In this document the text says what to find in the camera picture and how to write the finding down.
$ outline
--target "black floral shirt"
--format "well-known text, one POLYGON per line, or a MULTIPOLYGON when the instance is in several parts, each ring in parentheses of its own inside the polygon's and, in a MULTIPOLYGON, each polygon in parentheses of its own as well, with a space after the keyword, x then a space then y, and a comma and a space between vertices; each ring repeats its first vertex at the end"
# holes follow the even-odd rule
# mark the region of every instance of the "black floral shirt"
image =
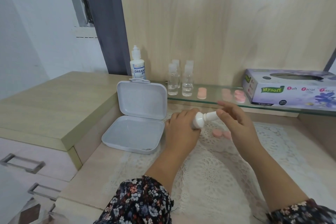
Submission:
MULTIPOLYGON (((174 201, 155 179, 142 176, 120 184, 115 196, 94 224, 171 224, 174 201)), ((266 214, 276 224, 335 224, 336 212, 313 199, 266 214)))

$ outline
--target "person's right hand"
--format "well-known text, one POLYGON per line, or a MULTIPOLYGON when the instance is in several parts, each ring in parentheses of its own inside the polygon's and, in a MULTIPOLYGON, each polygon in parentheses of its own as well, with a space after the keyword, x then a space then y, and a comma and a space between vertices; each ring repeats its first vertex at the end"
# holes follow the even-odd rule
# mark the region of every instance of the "person's right hand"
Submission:
POLYGON ((239 154, 250 162, 263 147, 259 141, 252 120, 237 105, 218 101, 222 109, 216 111, 217 116, 225 123, 232 135, 232 141, 239 154))

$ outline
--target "metal handle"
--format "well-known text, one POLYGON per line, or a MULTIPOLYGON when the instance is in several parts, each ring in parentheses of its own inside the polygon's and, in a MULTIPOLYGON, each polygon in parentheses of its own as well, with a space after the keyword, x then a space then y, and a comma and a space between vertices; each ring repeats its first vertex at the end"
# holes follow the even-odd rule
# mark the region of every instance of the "metal handle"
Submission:
POLYGON ((32 195, 38 195, 38 196, 41 196, 41 197, 46 197, 46 198, 49 198, 50 200, 52 201, 56 201, 57 198, 56 197, 52 197, 52 196, 49 196, 49 195, 46 195, 46 194, 43 194, 43 193, 40 193, 40 192, 36 192, 34 191, 34 189, 36 189, 38 186, 42 187, 42 188, 45 188, 45 189, 50 189, 52 191, 56 191, 58 193, 60 193, 61 191, 58 190, 58 189, 53 189, 53 188, 50 188, 50 187, 47 187, 47 186, 43 186, 43 185, 40 185, 38 184, 37 182, 33 184, 33 186, 31 186, 29 189, 28 189, 28 193, 29 194, 32 194, 32 195))
POLYGON ((44 161, 35 161, 35 160, 32 160, 32 159, 28 159, 28 158, 18 157, 18 156, 15 156, 13 153, 8 154, 5 158, 0 160, 0 164, 2 164, 3 166, 12 166, 12 167, 21 168, 21 169, 24 169, 26 172, 31 173, 31 174, 36 174, 38 171, 41 170, 42 167, 45 166, 44 161), (35 168, 27 168, 27 167, 22 167, 22 166, 19 166, 19 165, 9 163, 9 161, 13 158, 17 158, 19 160, 34 163, 34 164, 36 164, 36 167, 35 168))
POLYGON ((132 78, 130 79, 131 82, 137 82, 137 83, 151 83, 150 80, 145 80, 142 78, 132 78))

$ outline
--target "forearm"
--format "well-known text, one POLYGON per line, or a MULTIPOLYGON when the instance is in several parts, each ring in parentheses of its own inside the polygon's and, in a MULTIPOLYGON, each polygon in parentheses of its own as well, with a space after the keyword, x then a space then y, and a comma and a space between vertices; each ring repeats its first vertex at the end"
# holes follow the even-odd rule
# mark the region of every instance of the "forearm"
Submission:
POLYGON ((150 176, 162 184, 163 187, 171 194, 173 182, 179 168, 183 164, 186 156, 177 154, 165 149, 145 175, 150 176))
POLYGON ((248 162, 257 176, 270 211, 308 199, 307 195, 264 148, 256 152, 248 162))

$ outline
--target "white lace tablecloth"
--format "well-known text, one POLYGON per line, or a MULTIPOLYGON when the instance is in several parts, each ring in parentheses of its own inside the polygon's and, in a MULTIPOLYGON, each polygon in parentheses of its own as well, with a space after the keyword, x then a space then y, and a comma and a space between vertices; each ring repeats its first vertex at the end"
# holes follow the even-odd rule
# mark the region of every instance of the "white lace tablecloth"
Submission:
MULTIPOLYGON (((254 125, 264 148, 303 191, 318 204, 336 208, 335 200, 284 129, 264 123, 254 125)), ((213 121, 202 129, 195 149, 176 175, 171 195, 175 202, 173 211, 219 223, 264 222, 267 206, 254 172, 232 141, 212 136, 214 128, 228 130, 221 121, 213 121)), ((115 192, 124 180, 143 175, 163 146, 164 138, 154 154, 125 152, 103 190, 115 192)))

